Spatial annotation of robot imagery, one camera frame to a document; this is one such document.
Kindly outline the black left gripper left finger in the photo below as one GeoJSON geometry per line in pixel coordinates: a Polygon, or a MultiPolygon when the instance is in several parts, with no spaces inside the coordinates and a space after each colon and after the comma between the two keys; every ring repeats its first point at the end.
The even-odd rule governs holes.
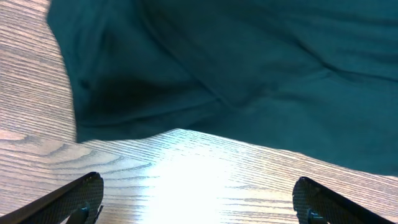
{"type": "Polygon", "coordinates": [[[97,172],[84,176],[1,217],[7,224],[95,224],[102,212],[104,180],[97,172]]]}

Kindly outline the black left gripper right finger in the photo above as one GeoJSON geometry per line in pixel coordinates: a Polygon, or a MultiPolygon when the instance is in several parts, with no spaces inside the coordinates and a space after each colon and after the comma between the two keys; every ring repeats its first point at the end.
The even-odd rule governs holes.
{"type": "Polygon", "coordinates": [[[296,181],[292,198],[300,224],[394,224],[308,177],[296,181]]]}

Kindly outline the black t-shirt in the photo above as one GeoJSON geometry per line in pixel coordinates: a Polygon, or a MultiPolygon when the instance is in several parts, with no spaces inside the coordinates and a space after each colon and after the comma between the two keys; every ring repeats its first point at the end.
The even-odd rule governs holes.
{"type": "Polygon", "coordinates": [[[76,141],[189,129],[397,175],[396,0],[53,0],[76,141]]]}

